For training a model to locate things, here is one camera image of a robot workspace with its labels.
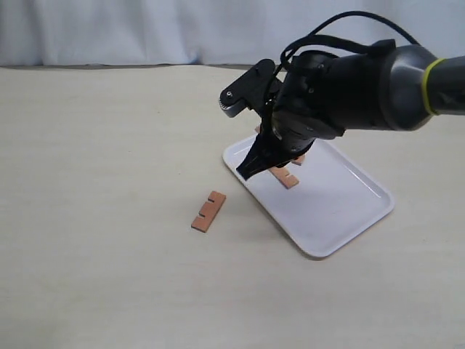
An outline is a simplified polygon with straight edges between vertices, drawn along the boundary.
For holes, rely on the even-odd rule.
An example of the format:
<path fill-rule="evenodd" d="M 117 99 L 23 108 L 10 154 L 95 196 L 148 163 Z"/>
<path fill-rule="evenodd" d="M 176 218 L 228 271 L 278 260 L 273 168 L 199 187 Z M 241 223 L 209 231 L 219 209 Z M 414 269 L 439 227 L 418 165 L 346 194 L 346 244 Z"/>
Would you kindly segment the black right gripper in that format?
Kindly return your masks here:
<path fill-rule="evenodd" d="M 272 112 L 266 105 L 261 117 L 261 132 L 255 137 L 236 171 L 248 180 L 273 167 L 284 167 L 292 158 L 310 149 L 316 139 L 332 140 L 345 133 L 345 110 L 331 105 L 311 108 L 308 114 L 291 111 Z"/>

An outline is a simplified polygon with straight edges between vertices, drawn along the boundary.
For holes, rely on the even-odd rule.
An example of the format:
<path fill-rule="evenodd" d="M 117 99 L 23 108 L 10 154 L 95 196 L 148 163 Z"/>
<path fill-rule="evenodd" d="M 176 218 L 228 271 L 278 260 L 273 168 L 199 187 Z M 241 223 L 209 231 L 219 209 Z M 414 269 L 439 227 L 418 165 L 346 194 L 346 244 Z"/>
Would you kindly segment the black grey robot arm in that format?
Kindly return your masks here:
<path fill-rule="evenodd" d="M 348 130 L 410 132 L 433 116 L 464 114 L 464 59 L 419 45 L 330 57 L 296 55 L 237 170 L 248 179 L 284 167 L 318 140 Z"/>

